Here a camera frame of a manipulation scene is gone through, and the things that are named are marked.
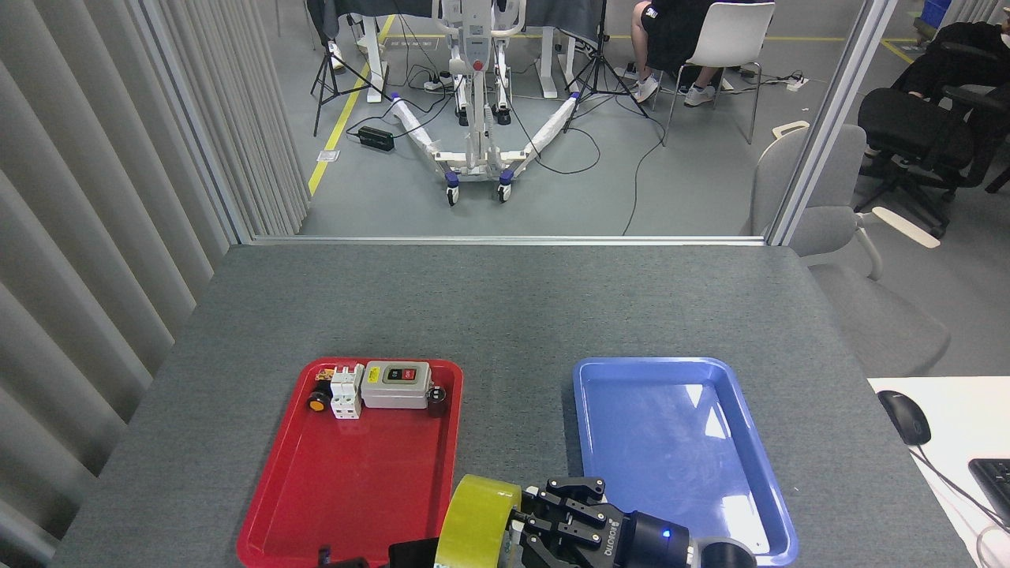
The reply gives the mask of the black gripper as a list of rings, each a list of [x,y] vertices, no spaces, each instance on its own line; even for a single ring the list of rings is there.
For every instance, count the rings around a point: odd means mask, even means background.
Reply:
[[[394,543],[388,547],[388,565],[390,568],[433,568],[439,542],[439,538],[425,538]],[[332,556],[331,547],[321,547],[318,551],[318,567],[369,568],[369,563],[361,556],[336,559]]]
[[[511,522],[522,567],[686,567],[686,526],[632,511],[608,520],[599,477],[549,478],[526,488],[526,520]]]

